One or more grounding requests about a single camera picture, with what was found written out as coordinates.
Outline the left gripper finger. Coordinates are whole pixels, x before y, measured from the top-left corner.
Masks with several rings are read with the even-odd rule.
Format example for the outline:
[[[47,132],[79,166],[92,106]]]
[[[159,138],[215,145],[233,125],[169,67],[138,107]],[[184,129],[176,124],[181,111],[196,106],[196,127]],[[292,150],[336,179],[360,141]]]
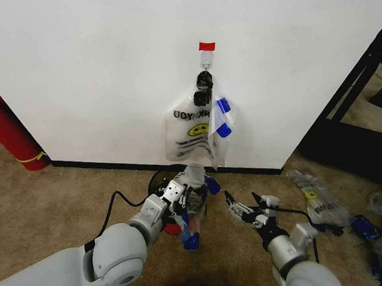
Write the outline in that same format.
[[[190,197],[199,197],[200,199],[206,199],[208,196],[208,187],[203,183],[200,187],[194,188],[191,185],[183,184],[185,187],[185,197],[189,199]]]
[[[181,196],[175,202],[175,215],[182,216],[186,214],[188,208],[188,196],[181,194]]]

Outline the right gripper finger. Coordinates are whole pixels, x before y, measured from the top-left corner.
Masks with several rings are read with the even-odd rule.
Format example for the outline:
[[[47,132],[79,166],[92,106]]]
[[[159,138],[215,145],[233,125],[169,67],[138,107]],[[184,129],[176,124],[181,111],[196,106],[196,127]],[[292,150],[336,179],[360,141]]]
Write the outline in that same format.
[[[227,190],[224,191],[224,194],[227,208],[231,215],[243,221],[244,223],[255,222],[256,214],[253,209],[242,203],[237,203],[235,198]]]
[[[251,192],[251,195],[254,198],[256,205],[251,206],[250,209],[254,212],[265,213],[265,211],[267,210],[266,200],[263,197],[259,196],[257,193]]]

